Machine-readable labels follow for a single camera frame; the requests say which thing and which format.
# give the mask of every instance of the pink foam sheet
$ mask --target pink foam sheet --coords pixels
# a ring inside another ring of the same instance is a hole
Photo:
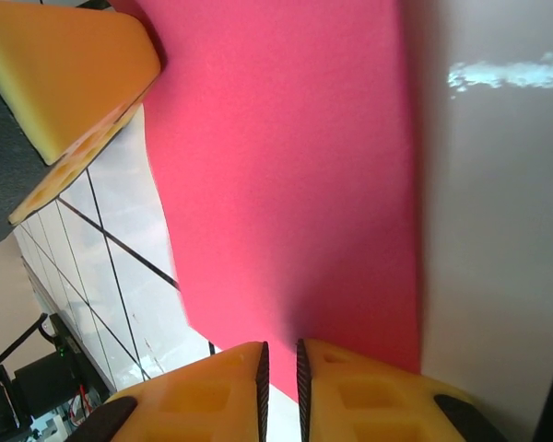
[[[112,0],[164,71],[147,153],[182,299],[221,348],[295,342],[419,370],[414,153],[395,0]]]

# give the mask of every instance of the yellow foam block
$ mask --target yellow foam block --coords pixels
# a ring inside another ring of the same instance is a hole
[[[311,442],[462,442],[436,394],[468,397],[439,381],[304,340],[312,374]]]
[[[45,163],[55,164],[13,224],[73,181],[128,122],[159,70],[133,17],[0,1],[0,95]]]
[[[132,396],[137,408],[113,442],[257,442],[256,378],[267,352],[245,343],[115,394],[110,401]]]

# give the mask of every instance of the foam cutout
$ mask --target foam cutout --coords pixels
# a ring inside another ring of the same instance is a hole
[[[183,302],[220,348],[419,370],[414,153],[395,0],[113,0],[165,59],[147,153]]]

